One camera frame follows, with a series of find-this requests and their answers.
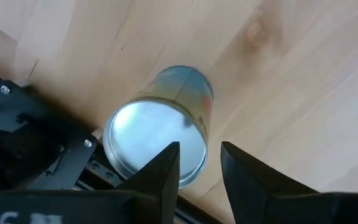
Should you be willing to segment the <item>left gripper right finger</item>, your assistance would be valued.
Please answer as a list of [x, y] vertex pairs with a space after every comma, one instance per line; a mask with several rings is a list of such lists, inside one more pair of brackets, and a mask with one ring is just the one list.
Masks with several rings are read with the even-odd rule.
[[358, 224], [358, 193], [318, 192], [229, 141], [221, 170], [237, 224]]

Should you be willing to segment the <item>silver-lid jar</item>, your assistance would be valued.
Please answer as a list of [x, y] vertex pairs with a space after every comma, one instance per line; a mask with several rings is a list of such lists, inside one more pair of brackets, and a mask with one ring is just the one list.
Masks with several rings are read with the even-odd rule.
[[129, 179], [172, 142], [180, 144], [178, 187], [192, 184], [206, 167], [213, 88], [198, 69], [174, 65], [162, 70], [108, 119], [104, 153]]

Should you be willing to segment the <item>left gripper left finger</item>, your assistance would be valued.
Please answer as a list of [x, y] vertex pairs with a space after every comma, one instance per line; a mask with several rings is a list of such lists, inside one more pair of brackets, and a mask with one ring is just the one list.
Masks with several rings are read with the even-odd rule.
[[173, 224], [179, 176], [172, 142], [114, 189], [0, 193], [0, 224]]

